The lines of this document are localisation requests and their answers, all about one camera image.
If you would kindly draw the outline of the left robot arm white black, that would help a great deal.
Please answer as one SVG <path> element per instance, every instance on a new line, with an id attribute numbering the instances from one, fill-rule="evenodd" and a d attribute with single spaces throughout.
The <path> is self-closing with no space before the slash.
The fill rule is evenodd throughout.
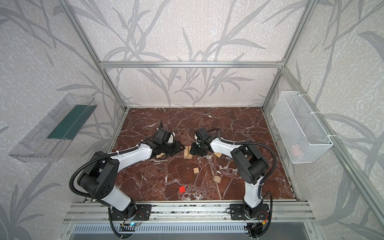
<path id="1" fill-rule="evenodd" d="M 114 208 L 126 215 L 136 209 L 135 201 L 115 186 L 118 173 L 141 161 L 164 154 L 174 156 L 185 147 L 175 140 L 175 133 L 159 128 L 148 140 L 141 141 L 135 147 L 104 153 L 95 153 L 92 159 L 79 167 L 70 178 L 70 190 L 82 197 L 92 198 L 99 203 Z"/>

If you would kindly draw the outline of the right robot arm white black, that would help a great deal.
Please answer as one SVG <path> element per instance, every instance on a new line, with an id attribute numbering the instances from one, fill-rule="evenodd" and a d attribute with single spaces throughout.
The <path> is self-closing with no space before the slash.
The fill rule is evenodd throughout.
<path id="1" fill-rule="evenodd" d="M 264 197 L 262 187 L 277 165 L 277 154 L 270 147 L 256 142 L 233 142 L 221 137 L 221 129 L 217 136 L 210 135 L 212 130 L 201 128 L 195 132 L 190 154 L 204 157 L 208 152 L 231 157 L 236 168 L 245 181 L 243 206 L 245 215 L 255 219 L 261 211 Z"/>

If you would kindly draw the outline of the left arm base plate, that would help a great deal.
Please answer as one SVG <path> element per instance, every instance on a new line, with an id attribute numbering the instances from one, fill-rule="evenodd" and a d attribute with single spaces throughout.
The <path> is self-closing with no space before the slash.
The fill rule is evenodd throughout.
<path id="1" fill-rule="evenodd" d="M 112 221 L 148 221 L 150 218 L 152 205 L 150 204 L 135 204 L 129 205 L 124 211 L 112 207 L 111 217 Z"/>

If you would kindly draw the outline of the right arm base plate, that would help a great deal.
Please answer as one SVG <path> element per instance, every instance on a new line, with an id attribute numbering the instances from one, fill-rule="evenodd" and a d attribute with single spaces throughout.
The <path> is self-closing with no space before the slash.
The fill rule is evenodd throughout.
<path id="1" fill-rule="evenodd" d="M 231 204 L 230 215 L 231 220 L 256 220 L 266 221 L 270 219 L 270 208 L 268 204 L 259 204 L 255 208 L 249 208 L 243 204 Z"/>

